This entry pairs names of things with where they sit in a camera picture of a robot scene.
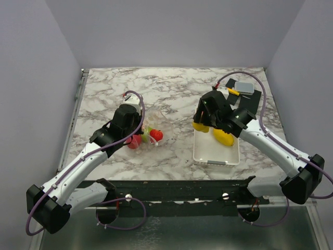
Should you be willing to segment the red toy apple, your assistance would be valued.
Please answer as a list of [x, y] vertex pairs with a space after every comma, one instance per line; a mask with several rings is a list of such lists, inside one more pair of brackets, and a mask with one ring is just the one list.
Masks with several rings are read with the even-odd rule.
[[141, 145], [142, 138], [141, 135], [133, 135], [125, 141], [125, 145], [130, 149], [138, 149]]

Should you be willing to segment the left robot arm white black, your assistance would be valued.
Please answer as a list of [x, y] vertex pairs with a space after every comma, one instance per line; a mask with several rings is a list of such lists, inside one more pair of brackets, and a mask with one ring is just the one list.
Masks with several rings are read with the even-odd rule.
[[131, 196], [117, 197], [116, 187], [104, 178], [83, 189], [78, 186], [126, 142], [141, 134], [144, 118], [145, 105], [142, 102], [120, 105], [113, 118], [93, 133], [71, 163], [42, 186], [30, 186], [26, 192], [26, 234], [35, 235], [30, 231], [32, 220], [38, 222], [42, 230], [54, 234], [64, 227], [73, 214], [86, 207], [132, 201]]

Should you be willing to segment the yellow toy lemon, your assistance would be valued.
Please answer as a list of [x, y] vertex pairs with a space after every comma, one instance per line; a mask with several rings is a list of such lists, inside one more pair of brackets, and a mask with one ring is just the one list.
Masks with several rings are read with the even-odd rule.
[[205, 125], [202, 124], [202, 123], [195, 123], [195, 122], [193, 122], [192, 125], [193, 125], [193, 128], [194, 128], [196, 131], [198, 131], [198, 132], [208, 133], [209, 130], [210, 130], [210, 127], [205, 126]]

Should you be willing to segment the small red toy fruit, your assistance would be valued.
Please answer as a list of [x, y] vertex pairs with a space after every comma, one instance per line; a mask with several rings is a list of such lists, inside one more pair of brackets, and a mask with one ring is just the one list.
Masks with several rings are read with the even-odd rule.
[[161, 130], [152, 129], [150, 131], [150, 136], [156, 141], [159, 142], [163, 139], [163, 132]]

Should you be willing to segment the clear zip top bag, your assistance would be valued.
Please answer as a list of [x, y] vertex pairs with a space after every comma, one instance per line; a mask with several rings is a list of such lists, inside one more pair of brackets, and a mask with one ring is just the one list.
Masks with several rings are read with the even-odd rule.
[[173, 125], [158, 107], [146, 110], [142, 131], [143, 134], [132, 136], [124, 145], [132, 150], [145, 151], [165, 146], [173, 141]]

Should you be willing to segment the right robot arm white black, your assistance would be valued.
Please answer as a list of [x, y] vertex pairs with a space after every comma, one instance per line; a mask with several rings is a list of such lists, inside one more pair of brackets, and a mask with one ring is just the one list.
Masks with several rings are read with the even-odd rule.
[[194, 123], [222, 130], [240, 138], [270, 158], [282, 170], [281, 177], [255, 177], [239, 190], [239, 198], [250, 204], [261, 196], [285, 196], [304, 204], [322, 179], [324, 159], [304, 153], [262, 126], [255, 114], [245, 108], [232, 109], [223, 93], [204, 94], [194, 114]]

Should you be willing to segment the light green toy apple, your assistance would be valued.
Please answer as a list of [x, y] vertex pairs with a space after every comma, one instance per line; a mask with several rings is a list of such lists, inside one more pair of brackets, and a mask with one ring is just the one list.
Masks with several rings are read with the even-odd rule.
[[150, 131], [152, 130], [151, 127], [145, 127], [143, 130], [143, 134], [141, 135], [142, 141], [145, 143], [150, 142]]

